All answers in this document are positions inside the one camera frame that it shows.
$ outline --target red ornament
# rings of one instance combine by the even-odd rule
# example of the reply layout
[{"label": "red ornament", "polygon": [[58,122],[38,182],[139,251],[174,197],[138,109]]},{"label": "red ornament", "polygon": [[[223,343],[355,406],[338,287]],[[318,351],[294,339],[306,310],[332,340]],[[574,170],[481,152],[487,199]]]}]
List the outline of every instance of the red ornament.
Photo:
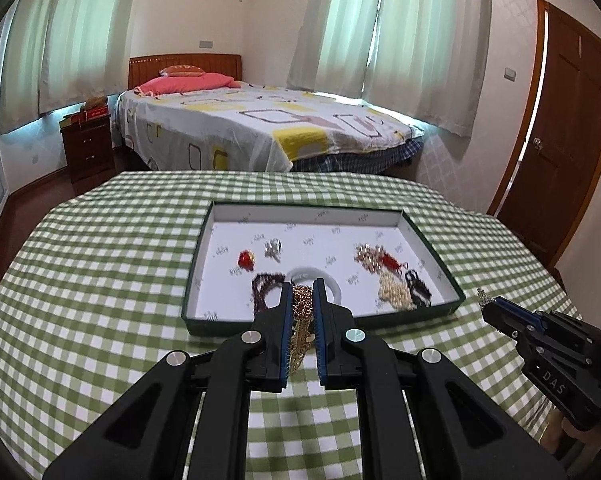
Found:
[{"label": "red ornament", "polygon": [[385,267],[387,267],[389,270],[392,270],[394,272],[396,272],[397,270],[399,270],[401,268],[401,264],[399,264],[397,262],[396,258],[389,256],[389,254],[387,254],[387,253],[383,254],[381,261],[383,262],[383,265]]},{"label": "red ornament", "polygon": [[254,253],[243,251],[238,257],[238,266],[245,270],[254,270]]}]

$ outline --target nightstand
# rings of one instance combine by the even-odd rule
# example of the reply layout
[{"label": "nightstand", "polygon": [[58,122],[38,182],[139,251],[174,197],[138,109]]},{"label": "nightstand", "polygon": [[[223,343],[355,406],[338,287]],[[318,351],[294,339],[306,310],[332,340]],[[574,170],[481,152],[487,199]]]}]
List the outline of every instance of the nightstand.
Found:
[{"label": "nightstand", "polygon": [[72,184],[106,170],[116,171],[109,115],[60,129]]}]

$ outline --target wooden door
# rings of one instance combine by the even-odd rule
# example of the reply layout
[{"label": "wooden door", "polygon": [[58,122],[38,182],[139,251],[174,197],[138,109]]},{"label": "wooden door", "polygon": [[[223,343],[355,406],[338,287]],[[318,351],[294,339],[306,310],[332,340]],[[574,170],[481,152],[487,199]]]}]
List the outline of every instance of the wooden door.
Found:
[{"label": "wooden door", "polygon": [[573,234],[601,169],[601,40],[549,5],[545,81],[498,214],[545,266]]}]

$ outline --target dark beaded bracelet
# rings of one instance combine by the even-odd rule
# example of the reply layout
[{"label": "dark beaded bracelet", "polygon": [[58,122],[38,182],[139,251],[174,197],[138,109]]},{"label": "dark beaded bracelet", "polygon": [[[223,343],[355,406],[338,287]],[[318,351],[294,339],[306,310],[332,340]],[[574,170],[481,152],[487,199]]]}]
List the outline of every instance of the dark beaded bracelet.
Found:
[{"label": "dark beaded bracelet", "polygon": [[263,272],[254,277],[252,280],[252,294],[254,294],[255,317],[259,312],[267,310],[267,305],[264,302],[264,295],[266,295],[274,285],[284,281],[284,274],[268,274],[267,272]]}]

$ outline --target table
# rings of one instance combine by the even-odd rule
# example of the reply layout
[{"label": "table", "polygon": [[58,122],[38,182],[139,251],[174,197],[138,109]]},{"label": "table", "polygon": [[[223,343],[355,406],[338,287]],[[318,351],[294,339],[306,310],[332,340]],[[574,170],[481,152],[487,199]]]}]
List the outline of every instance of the table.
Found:
[{"label": "table", "polygon": [[[377,333],[393,348],[444,352],[540,437],[549,401],[520,374],[512,341],[483,322],[476,289],[576,311],[496,219],[381,176],[123,173],[54,208],[0,284],[0,436],[34,478],[167,352],[221,343],[190,336],[180,318],[212,200],[404,209],[468,299],[452,317]],[[359,442],[354,392],[325,393],[310,353],[283,394],[252,394],[246,478],[360,478]]]}]

